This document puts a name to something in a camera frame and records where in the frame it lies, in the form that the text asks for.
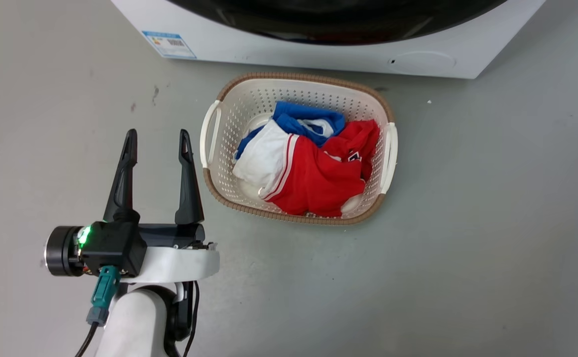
white cloth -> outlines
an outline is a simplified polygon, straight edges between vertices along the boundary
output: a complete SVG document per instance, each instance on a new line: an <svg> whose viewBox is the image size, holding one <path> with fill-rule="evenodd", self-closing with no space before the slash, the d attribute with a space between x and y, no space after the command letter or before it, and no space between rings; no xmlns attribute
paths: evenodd
<svg viewBox="0 0 578 357"><path fill-rule="evenodd" d="M273 187L287 162L289 136L275 120L269 120L236 161L234 175L260 187L260 194Z"/></svg>
<svg viewBox="0 0 578 357"><path fill-rule="evenodd" d="M330 136L335 132L330 126L330 122L324 119L298 119L298 123L304 126L304 129L311 131L315 135L320 135L325 138L330 138ZM319 126L322 129L322 133L318 133L311 128L311 126Z"/></svg>

washing machine door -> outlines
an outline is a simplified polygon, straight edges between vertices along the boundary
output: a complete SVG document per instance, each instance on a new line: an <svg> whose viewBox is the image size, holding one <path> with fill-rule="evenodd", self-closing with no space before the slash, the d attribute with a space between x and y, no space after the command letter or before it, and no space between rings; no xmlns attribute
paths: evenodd
<svg viewBox="0 0 578 357"><path fill-rule="evenodd" d="M170 0L235 29L314 45L370 45L449 29L506 0Z"/></svg>

connector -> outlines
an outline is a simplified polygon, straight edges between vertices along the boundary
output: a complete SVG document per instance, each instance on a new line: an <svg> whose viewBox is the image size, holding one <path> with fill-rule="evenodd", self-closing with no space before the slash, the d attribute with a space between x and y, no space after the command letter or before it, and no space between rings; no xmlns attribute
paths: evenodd
<svg viewBox="0 0 578 357"><path fill-rule="evenodd" d="M121 273L116 266L101 267L97 285L92 292L92 307L86 318L87 323L98 323L100 326L106 325L108 320L108 309L121 282Z"/></svg>

gray floor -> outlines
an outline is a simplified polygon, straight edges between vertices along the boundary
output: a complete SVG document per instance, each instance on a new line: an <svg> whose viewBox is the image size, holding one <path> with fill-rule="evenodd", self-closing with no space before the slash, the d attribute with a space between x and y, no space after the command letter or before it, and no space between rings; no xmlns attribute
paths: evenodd
<svg viewBox="0 0 578 357"><path fill-rule="evenodd" d="M50 276L42 246L100 219L126 129L135 207L171 222L178 129L198 138L223 85L261 70L162 59L107 0L0 0L0 357L81 344L94 280ZM202 186L222 266L191 355L578 357L578 1L548 0L473 81L302 71L382 88L393 185L349 228Z"/></svg>

white basket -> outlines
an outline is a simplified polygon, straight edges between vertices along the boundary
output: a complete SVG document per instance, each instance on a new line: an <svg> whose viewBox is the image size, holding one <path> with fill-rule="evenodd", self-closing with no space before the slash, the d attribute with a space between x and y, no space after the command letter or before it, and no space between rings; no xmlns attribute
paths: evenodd
<svg viewBox="0 0 578 357"><path fill-rule="evenodd" d="M346 121L375 120L381 129L373 157L373 174L361 202L339 218L287 215L257 198L257 188L232 174L234 153L251 128L268 119L277 101L286 101L343 113ZM209 125L215 116L212 139ZM200 131L200 161L205 183L227 206L264 217L316 224L353 224L381 205L397 163L397 128L386 101L371 88L327 77L303 74L248 74L223 88L209 107Z"/></svg>

